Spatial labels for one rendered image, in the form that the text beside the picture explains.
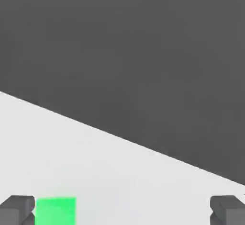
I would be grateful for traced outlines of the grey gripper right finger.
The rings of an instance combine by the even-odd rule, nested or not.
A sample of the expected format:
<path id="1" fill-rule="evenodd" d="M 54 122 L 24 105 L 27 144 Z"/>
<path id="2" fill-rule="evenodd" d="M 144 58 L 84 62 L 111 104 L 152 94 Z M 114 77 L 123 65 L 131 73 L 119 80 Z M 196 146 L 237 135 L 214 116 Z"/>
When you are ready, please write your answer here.
<path id="1" fill-rule="evenodd" d="M 245 204 L 233 195 L 210 198 L 210 225 L 245 225 Z"/>

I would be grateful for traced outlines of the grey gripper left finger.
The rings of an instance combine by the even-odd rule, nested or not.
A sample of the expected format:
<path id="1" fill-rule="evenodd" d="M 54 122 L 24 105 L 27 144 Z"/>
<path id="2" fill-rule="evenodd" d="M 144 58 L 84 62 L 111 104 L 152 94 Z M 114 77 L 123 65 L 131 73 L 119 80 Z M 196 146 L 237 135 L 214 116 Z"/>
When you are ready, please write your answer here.
<path id="1" fill-rule="evenodd" d="M 0 204 L 0 225 L 34 225 L 35 198 L 11 195 Z"/>

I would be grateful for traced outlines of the small green cube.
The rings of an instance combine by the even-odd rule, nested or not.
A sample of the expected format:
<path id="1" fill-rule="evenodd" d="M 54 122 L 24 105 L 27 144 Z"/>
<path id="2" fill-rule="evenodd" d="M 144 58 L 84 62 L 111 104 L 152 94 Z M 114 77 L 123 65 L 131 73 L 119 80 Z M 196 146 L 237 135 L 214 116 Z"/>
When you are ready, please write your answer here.
<path id="1" fill-rule="evenodd" d="M 39 198 L 35 206 L 35 225 L 76 225 L 76 197 Z"/>

